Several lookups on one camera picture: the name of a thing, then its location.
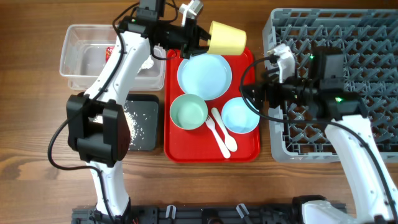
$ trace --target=red placemat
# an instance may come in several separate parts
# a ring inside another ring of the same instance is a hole
[[[174,162],[249,162],[260,153],[259,127],[247,134],[235,134],[228,131],[235,138],[238,150],[231,152],[231,157],[225,159],[217,145],[216,139],[206,124],[197,129],[186,131],[178,128],[170,119],[170,106],[180,95],[184,94],[178,85],[177,70],[182,62],[179,51],[170,51],[167,57],[176,57],[168,60],[166,66],[166,89],[165,89],[165,126],[164,126],[164,151],[167,157]],[[213,107],[221,114],[224,104],[235,97],[241,96],[239,84],[245,69],[253,63],[253,56],[249,49],[239,56],[223,56],[232,69],[232,83],[224,95],[215,100],[206,101],[208,114]],[[245,79],[245,84],[254,83],[254,70],[251,69]],[[222,140],[224,134],[216,123],[216,130]]]

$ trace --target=wooden table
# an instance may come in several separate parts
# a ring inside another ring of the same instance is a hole
[[[66,118],[65,103],[76,94],[58,72],[63,40],[70,24],[109,24],[131,2],[17,2],[5,0],[0,5],[0,223],[69,223],[72,208],[93,205],[96,196],[87,170],[59,171],[47,160],[49,140]],[[205,1],[199,25],[208,29],[215,20],[245,30],[247,47],[260,58],[261,32],[274,8],[397,6],[395,0],[212,0]],[[167,8],[167,17],[173,14]],[[156,94],[164,99],[163,90]],[[246,164],[175,164],[165,157],[162,146],[158,154],[129,153],[124,177],[132,204],[259,205],[321,194],[347,203],[348,211],[355,213],[339,163],[278,163],[271,156],[267,121],[261,121],[261,134],[261,154]],[[54,158],[65,166],[82,165],[67,146],[67,135],[64,131],[59,136]],[[398,164],[388,168],[397,181]]]

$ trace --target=clear plastic bin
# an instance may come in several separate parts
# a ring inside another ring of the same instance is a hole
[[[100,75],[105,66],[105,51],[116,43],[112,25],[71,25],[63,42],[60,74],[69,79],[73,90],[86,90]],[[158,57],[165,57],[165,50],[155,47]],[[164,85],[165,61],[152,58],[154,66],[141,69],[131,90],[161,90]]]

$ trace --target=white fork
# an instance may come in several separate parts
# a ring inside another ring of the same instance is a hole
[[[213,119],[209,115],[207,116],[207,119],[206,119],[206,125],[207,125],[207,128],[209,128],[211,130],[211,132],[213,132],[213,135],[216,138],[218,147],[220,147],[221,153],[223,154],[224,158],[229,159],[231,157],[231,153],[225,146],[223,140],[218,135],[218,133],[216,131],[216,124],[214,123]]]

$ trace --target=gray basket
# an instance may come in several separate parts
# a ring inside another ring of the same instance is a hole
[[[345,89],[357,91],[369,110],[376,144],[385,162],[398,162],[398,11],[389,9],[274,9],[262,31],[264,55],[285,43],[306,77],[313,46],[345,54]],[[285,103],[269,109],[279,119],[312,119],[307,107]],[[339,161],[316,125],[269,122],[272,156],[279,162]]]

